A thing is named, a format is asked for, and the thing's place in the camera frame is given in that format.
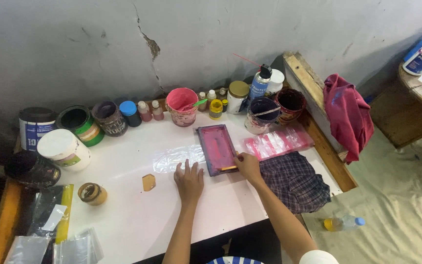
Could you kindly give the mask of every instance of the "wooden table edge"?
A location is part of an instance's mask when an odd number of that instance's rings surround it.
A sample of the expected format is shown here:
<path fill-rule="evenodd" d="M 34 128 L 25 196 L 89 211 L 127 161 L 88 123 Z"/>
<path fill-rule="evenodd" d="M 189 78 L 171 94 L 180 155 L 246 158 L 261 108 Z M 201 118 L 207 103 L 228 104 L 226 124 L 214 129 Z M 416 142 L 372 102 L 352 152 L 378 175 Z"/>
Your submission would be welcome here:
<path fill-rule="evenodd" d="M 159 99 L 159 104 L 166 112 L 165 99 Z M 151 107 L 152 101 L 146 103 Z M 343 192 L 357 187 L 357 184 L 345 164 L 338 158 L 338 154 L 330 145 L 325 135 L 308 111 L 304 111 L 298 121 L 315 142 L 315 149 L 331 172 L 335 181 Z M 0 202 L 0 264 L 3 264 L 11 247 L 15 228 L 21 212 L 21 192 L 23 186 L 8 179 Z"/>

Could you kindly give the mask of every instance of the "round wooden table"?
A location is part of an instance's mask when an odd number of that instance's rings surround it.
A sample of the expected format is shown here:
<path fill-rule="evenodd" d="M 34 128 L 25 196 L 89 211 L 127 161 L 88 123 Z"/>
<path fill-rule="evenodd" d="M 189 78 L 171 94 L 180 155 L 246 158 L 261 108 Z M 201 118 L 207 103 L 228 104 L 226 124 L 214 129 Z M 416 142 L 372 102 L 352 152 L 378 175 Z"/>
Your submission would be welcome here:
<path fill-rule="evenodd" d="M 396 148 L 422 138 L 422 82 L 418 78 L 400 64 L 398 78 L 370 104 L 372 121 Z"/>

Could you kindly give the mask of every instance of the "white table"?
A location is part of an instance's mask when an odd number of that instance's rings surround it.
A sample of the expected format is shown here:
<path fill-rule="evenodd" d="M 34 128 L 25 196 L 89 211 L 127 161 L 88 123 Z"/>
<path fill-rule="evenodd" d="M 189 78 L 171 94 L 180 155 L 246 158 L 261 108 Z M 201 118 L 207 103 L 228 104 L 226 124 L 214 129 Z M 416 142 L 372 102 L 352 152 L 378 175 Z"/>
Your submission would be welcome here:
<path fill-rule="evenodd" d="M 182 128 L 172 123 L 168 112 L 164 114 L 163 121 L 143 122 L 121 137 L 105 136 L 90 148 L 92 163 L 83 171 L 62 171 L 59 184 L 74 184 L 68 237 L 94 227 L 105 255 L 101 264 L 131 264 L 166 251 L 180 211 L 172 170 L 178 163 L 173 159 L 177 150 L 172 149 L 181 147 L 186 153 L 196 148 L 200 144 L 197 127 L 225 124 L 238 152 L 244 151 L 243 139 L 254 136 L 243 126 L 245 115 L 224 113 L 219 120 L 212 120 L 207 113 L 198 112 L 196 122 Z M 153 161 L 167 153 L 171 168 L 160 170 Z M 322 175 L 333 195 L 342 193 L 315 148 L 300 153 Z M 199 167 L 204 168 L 204 191 L 196 210 L 192 243 L 268 218 L 255 189 L 242 175 L 210 177 L 204 161 Z M 149 173 L 156 177 L 157 186 L 145 192 L 142 177 Z M 77 190 L 86 182 L 107 190 L 103 205 L 89 206 L 79 199 Z"/>

